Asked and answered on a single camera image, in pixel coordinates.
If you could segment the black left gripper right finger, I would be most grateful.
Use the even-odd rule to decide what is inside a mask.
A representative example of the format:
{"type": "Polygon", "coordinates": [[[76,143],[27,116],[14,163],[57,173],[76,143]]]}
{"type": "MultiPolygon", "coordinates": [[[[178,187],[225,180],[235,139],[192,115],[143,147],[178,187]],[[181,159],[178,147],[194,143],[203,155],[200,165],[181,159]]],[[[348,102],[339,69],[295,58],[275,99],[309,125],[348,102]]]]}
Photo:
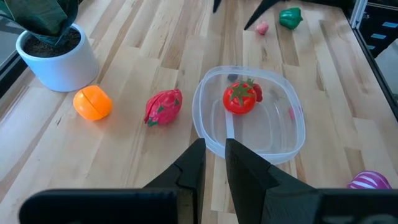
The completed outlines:
{"type": "Polygon", "coordinates": [[[239,224],[398,224],[398,190],[316,189],[235,139],[225,159],[239,224]]]}

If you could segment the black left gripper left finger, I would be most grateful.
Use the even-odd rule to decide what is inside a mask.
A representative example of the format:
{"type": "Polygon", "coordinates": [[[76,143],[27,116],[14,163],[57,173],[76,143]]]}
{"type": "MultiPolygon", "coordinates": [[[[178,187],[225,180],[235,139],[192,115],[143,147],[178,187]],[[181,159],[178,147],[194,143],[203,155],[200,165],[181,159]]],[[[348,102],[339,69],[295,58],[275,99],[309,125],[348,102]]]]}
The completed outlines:
{"type": "Polygon", "coordinates": [[[147,185],[134,189],[50,189],[30,196],[20,224],[200,224],[203,138],[147,185]]]}

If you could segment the pink toy fruit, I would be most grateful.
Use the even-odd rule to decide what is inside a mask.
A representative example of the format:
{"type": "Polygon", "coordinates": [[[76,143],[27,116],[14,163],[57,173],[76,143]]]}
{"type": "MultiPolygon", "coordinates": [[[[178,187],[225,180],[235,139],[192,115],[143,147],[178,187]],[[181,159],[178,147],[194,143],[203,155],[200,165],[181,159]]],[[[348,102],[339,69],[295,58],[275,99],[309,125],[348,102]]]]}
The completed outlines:
{"type": "Polygon", "coordinates": [[[260,35],[265,35],[268,30],[269,30],[269,25],[266,21],[260,22],[256,26],[256,31],[260,35]]]}

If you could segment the green toy bell pepper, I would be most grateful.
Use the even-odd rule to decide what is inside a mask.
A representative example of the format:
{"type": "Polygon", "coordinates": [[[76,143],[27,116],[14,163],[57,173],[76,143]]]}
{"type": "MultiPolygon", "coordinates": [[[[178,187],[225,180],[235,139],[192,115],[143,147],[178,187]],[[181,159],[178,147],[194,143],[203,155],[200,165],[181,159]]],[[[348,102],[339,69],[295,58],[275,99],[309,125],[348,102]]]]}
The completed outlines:
{"type": "Polygon", "coordinates": [[[279,13],[279,24],[290,30],[296,29],[302,21],[303,17],[299,7],[283,9],[279,13]]]}

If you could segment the clear plastic tupperware container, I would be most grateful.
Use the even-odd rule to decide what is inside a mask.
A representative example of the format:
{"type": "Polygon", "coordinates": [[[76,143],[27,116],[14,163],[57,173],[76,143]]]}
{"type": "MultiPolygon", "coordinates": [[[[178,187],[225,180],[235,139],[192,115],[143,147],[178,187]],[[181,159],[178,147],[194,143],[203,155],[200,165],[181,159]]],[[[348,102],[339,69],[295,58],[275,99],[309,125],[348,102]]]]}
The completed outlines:
{"type": "Polygon", "coordinates": [[[207,148],[225,155],[228,138],[234,138],[271,164],[293,159],[305,142],[305,121],[298,96],[282,75],[270,70],[242,66],[219,66],[209,70],[198,84],[192,103],[193,123],[207,148]],[[262,89],[263,100],[244,115],[224,108],[223,93],[234,82],[253,79],[262,89]]]}

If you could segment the red toy strawberry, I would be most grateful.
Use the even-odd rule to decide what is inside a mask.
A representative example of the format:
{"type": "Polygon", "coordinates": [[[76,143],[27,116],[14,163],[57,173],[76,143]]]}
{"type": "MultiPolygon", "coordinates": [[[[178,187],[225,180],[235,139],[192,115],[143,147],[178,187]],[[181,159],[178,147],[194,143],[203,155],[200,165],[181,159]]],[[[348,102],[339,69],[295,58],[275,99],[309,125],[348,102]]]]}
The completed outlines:
{"type": "Polygon", "coordinates": [[[255,83],[253,79],[247,79],[248,85],[256,92],[256,101],[260,103],[263,100],[262,89],[259,84],[255,83]]]}

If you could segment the red toy dragon fruit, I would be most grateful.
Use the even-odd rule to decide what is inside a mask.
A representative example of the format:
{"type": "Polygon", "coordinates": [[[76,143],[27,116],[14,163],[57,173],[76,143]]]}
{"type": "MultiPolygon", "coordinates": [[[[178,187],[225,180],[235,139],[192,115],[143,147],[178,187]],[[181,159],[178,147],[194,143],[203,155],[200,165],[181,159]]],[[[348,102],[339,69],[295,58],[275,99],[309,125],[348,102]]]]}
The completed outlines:
{"type": "Polygon", "coordinates": [[[179,89],[158,92],[146,104],[144,123],[149,127],[169,124],[181,110],[182,101],[179,89]]]}

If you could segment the red toy tomato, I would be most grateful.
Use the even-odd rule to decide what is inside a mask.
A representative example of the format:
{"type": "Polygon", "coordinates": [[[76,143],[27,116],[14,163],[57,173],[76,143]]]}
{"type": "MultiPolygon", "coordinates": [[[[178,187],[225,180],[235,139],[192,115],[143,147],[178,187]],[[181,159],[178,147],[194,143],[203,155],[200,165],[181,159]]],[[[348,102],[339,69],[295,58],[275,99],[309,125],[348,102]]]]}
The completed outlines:
{"type": "Polygon", "coordinates": [[[224,108],[232,114],[247,114],[254,109],[256,103],[257,93],[251,79],[235,82],[223,93],[224,108]]]}

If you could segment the purple white striped toy onion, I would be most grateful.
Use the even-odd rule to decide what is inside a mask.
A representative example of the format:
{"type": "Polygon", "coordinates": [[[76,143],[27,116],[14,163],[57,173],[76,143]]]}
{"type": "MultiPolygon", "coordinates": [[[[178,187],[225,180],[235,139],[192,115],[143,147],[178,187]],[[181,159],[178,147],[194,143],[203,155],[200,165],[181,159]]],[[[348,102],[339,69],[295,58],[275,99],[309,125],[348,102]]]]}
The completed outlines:
{"type": "Polygon", "coordinates": [[[388,180],[380,173],[364,170],[347,185],[349,189],[392,189],[388,180]]]}

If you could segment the orange toy fruit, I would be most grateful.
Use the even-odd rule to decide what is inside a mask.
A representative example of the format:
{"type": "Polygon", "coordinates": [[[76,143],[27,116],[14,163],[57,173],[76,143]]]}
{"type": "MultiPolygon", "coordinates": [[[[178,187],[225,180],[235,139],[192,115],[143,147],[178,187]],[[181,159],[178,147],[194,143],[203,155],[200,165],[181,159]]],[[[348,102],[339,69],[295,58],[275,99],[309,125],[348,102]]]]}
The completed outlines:
{"type": "Polygon", "coordinates": [[[75,94],[73,106],[84,119],[96,121],[110,114],[113,101],[98,85],[90,85],[75,94]]]}

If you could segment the snake plant in white pot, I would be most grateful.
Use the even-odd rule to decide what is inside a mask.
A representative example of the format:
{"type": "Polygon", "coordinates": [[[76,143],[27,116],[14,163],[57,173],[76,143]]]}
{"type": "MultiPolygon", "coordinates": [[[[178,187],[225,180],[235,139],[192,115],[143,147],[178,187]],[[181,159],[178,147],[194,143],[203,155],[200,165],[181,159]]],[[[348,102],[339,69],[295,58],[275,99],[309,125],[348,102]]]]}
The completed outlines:
{"type": "Polygon", "coordinates": [[[0,0],[0,17],[23,32],[16,50],[40,82],[52,91],[89,85],[99,64],[85,31],[75,24],[81,0],[0,0]]]}

